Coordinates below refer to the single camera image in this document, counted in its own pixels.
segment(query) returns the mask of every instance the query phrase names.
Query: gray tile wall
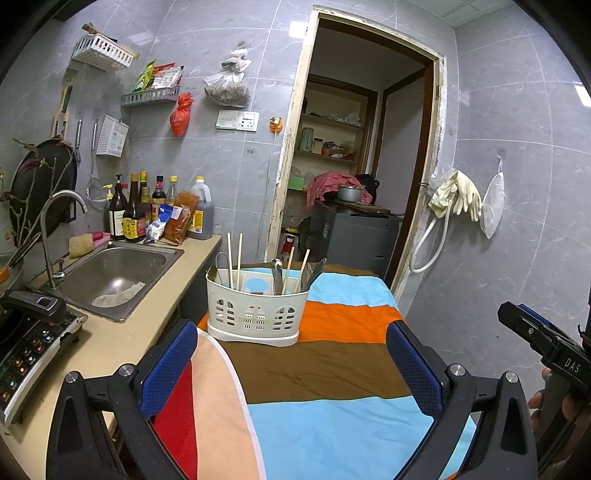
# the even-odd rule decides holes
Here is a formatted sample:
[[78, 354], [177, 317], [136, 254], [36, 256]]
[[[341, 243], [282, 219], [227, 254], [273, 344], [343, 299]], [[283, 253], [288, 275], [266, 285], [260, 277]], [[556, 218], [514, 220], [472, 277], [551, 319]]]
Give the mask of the gray tile wall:
[[[151, 179], [160, 173], [178, 174], [182, 188], [195, 175], [205, 176], [216, 203], [215, 232], [232, 232], [235, 242], [242, 232], [245, 261], [262, 257], [265, 242], [259, 241], [259, 232], [264, 239], [268, 233], [283, 134], [274, 139], [267, 122], [271, 116], [287, 119], [301, 51], [301, 40], [288, 34], [290, 22], [308, 21], [312, 4], [309, 0], [247, 0], [229, 6], [221, 1], [175, 0], [149, 58], [185, 65], [183, 89], [191, 91], [195, 99], [189, 130], [184, 138], [173, 137], [168, 126], [169, 106], [134, 109], [129, 170], [147, 169]], [[450, 96], [441, 157], [451, 165], [459, 84], [453, 29], [404, 0], [371, 0], [363, 5], [344, 0], [323, 5], [397, 28], [448, 56]], [[220, 107], [203, 93], [203, 78], [216, 73], [219, 63], [240, 41], [248, 43], [248, 57], [253, 60], [246, 70], [246, 84], [252, 94], [249, 109], [261, 113], [256, 133], [216, 130]]]
[[[12, 137], [39, 143], [50, 136], [51, 119], [61, 95], [61, 80], [66, 68], [78, 71], [70, 99], [70, 123], [66, 132], [73, 140], [76, 119], [83, 117], [81, 155], [76, 190], [84, 193], [90, 178], [90, 138], [95, 118], [105, 114], [130, 121], [121, 112], [121, 95], [133, 89], [135, 79], [143, 68], [148, 53], [170, 9], [173, 0], [98, 0], [67, 22], [50, 20], [11, 67], [0, 85], [0, 166], [9, 189], [14, 172], [25, 156], [22, 147], [12, 143]], [[120, 43], [139, 51], [141, 57], [128, 69], [107, 73], [90, 65], [70, 61], [75, 42], [84, 34], [80, 27], [92, 22], [94, 26], [117, 38]], [[112, 182], [116, 171], [124, 171], [124, 162], [98, 157], [94, 175], [104, 183]], [[0, 251], [14, 249], [12, 241], [4, 239], [10, 229], [7, 207], [0, 204]], [[78, 212], [75, 222], [61, 225], [50, 237], [52, 258], [67, 252], [68, 239], [86, 231], [102, 230], [102, 215]], [[25, 276], [30, 277], [44, 268], [41, 245], [36, 245], [25, 260]]]
[[591, 181], [591, 108], [555, 42], [517, 6], [461, 25], [456, 38], [454, 167], [484, 195], [504, 151], [505, 210], [491, 240], [466, 217], [450, 222], [407, 320], [445, 360], [479, 375], [511, 369], [532, 394], [541, 388], [539, 355], [496, 311], [523, 302], [574, 337], [586, 321], [591, 228], [579, 199]]

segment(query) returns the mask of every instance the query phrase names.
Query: wooden door frame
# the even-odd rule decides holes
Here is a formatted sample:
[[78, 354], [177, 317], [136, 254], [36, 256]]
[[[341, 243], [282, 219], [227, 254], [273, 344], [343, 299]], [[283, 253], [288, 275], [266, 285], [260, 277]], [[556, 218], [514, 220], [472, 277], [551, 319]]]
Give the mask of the wooden door frame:
[[[417, 169], [415, 169], [413, 185], [417, 179], [427, 181], [428, 176], [434, 171], [443, 142], [447, 111], [447, 69], [445, 57], [417, 40], [386, 25], [341, 10], [313, 6], [307, 31], [302, 42], [300, 61], [295, 74], [293, 94], [291, 97], [291, 106], [285, 123], [285, 137], [279, 159], [279, 172], [271, 211], [271, 226], [267, 237], [265, 260], [274, 258], [277, 254], [285, 198], [287, 196], [287, 182], [293, 162], [301, 107], [304, 100], [308, 74], [310, 73], [312, 51], [314, 49], [320, 19], [336, 24], [343, 24], [344, 27], [342, 28], [346, 29], [347, 33], [351, 31], [351, 27], [354, 27], [355, 36], [379, 43], [411, 58], [422, 59], [421, 63], [433, 72], [432, 75], [425, 76], [426, 79], [428, 77], [432, 79], [432, 83], [428, 89], [426, 88], [426, 91], [430, 90], [433, 94], [431, 95], [431, 102], [425, 101], [423, 126], [421, 126], [421, 130], [423, 127], [428, 128], [428, 141], [424, 142], [425, 145], [421, 146], [421, 150], [424, 150], [426, 160], [420, 175], [418, 175]], [[421, 214], [427, 205], [425, 195], [420, 192], [420, 188], [418, 187], [420, 182], [416, 183], [419, 189], [418, 199], [414, 211], [409, 212], [409, 215], [405, 215], [408, 218], [408, 233], [405, 241], [399, 242], [401, 244], [400, 261], [394, 271], [392, 281], [387, 281], [388, 286], [394, 292], [395, 296], [399, 295], [408, 277], [408, 262], [410, 260], [411, 247], [419, 230]]]

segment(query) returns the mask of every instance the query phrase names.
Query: wall-mounted shelf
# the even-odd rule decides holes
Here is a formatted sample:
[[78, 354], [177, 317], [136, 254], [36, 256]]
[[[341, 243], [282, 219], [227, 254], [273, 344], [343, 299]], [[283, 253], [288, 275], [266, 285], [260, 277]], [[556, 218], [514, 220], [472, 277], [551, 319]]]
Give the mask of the wall-mounted shelf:
[[294, 153], [296, 155], [305, 155], [306, 157], [310, 157], [310, 158], [313, 158], [315, 160], [338, 161], [338, 162], [342, 162], [342, 163], [349, 163], [351, 165], [356, 165], [357, 164], [357, 162], [355, 160], [350, 160], [348, 158], [327, 157], [326, 155], [318, 155], [318, 153], [304, 152], [303, 150], [296, 150]]
[[121, 106], [150, 105], [159, 102], [176, 102], [180, 85], [166, 88], [143, 90], [121, 96]]
[[363, 127], [357, 127], [357, 125], [346, 124], [344, 122], [337, 122], [337, 120], [331, 120], [330, 118], [324, 118], [323, 116], [308, 115], [306, 113], [302, 113], [301, 121], [309, 122], [311, 124], [326, 125], [327, 127], [332, 128], [343, 128], [345, 130], [349, 130], [355, 133], [363, 131]]

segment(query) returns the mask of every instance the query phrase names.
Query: power outlet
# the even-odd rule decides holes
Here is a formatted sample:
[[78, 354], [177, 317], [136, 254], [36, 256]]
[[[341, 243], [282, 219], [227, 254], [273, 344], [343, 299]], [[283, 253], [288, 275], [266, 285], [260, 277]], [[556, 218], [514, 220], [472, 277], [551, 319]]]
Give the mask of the power outlet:
[[258, 112], [240, 112], [238, 116], [238, 124], [236, 130], [244, 130], [246, 132], [256, 132], [258, 126]]

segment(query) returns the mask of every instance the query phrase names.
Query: plastic bag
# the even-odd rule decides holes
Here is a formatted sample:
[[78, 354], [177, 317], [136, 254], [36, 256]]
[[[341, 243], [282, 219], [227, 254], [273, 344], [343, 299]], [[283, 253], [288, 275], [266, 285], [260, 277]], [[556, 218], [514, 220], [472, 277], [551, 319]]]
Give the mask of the plastic bag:
[[193, 97], [189, 92], [181, 93], [178, 96], [178, 107], [170, 115], [170, 128], [175, 137], [182, 137], [189, 127], [189, 120], [191, 120], [191, 105], [193, 104]]
[[502, 171], [502, 154], [497, 154], [497, 158], [499, 159], [498, 172], [489, 183], [482, 199], [480, 228], [487, 238], [492, 237], [492, 234], [495, 233], [505, 207], [505, 176]]
[[205, 79], [205, 94], [218, 105], [245, 108], [250, 101], [250, 93], [242, 83], [244, 70], [252, 63], [247, 60], [248, 50], [239, 46], [230, 52], [230, 57], [222, 62], [223, 70]]

